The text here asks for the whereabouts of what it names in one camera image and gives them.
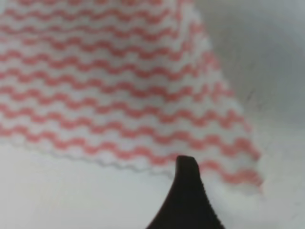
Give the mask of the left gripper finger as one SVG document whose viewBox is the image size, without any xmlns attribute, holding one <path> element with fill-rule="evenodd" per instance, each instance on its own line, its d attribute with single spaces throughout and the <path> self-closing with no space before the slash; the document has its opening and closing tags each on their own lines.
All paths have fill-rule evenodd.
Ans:
<svg viewBox="0 0 305 229">
<path fill-rule="evenodd" d="M 149 229 L 223 229 L 205 192 L 199 166 L 190 156 L 178 156 L 169 193 Z"/>
</svg>

